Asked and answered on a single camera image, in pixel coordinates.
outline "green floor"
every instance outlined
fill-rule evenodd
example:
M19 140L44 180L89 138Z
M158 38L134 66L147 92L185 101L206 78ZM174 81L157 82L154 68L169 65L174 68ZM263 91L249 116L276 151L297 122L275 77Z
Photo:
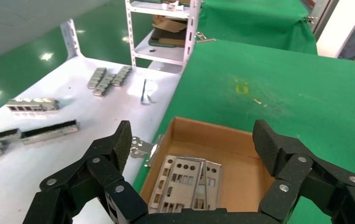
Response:
M74 18L82 53L90 58L131 64L125 18L123 1L111 1ZM132 14L132 20L135 42L139 43L150 32L152 18L148 14ZM43 54L52 54L52 57L42 60ZM0 56L0 107L57 68L66 58L59 27ZM149 64L147 60L137 61L139 67Z

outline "green tablecloth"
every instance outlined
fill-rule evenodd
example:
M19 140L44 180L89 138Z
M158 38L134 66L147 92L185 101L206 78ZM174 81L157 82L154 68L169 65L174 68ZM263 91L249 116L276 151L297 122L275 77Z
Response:
M198 31L207 38L317 54L299 0L206 0Z
M157 135L175 116L252 131L265 119L318 157L355 172L355 62L217 40L188 62ZM140 190L148 169L134 183ZM289 223L329 224L301 198Z

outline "yellow stain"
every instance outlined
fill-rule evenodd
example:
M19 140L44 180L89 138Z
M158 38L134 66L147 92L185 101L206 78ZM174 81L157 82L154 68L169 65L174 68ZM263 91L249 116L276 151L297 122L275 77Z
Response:
M237 84L235 90L238 94L248 94L249 93L249 85L248 84Z

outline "open cardboard box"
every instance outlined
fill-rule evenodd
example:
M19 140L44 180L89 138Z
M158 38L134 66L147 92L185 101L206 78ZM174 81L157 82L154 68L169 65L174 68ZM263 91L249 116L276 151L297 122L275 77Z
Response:
M258 211L274 181L254 148L251 133L176 117L167 129L140 193L147 204L167 154L221 164L218 207L230 212Z

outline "white table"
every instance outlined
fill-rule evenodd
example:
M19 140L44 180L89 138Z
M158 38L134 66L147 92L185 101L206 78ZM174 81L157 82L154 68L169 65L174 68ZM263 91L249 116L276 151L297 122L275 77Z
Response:
M62 107L46 119L19 119L0 108L0 131L20 128L22 131L76 119L79 131L60 138L32 145L11 144L0 156L0 224L21 224L40 182L49 175L80 159L93 140L112 135L120 121L131 122L132 134L151 141L158 129L180 75L134 68L122 87L112 87L103 97L95 97L86 84L97 67L118 72L123 65L84 57L75 57L62 64L31 86L20 98L55 98ZM152 100L142 105L140 97L144 78L153 80L156 91ZM142 159L129 157L124 170L125 180L133 183ZM75 224L112 223L94 199L74 217Z

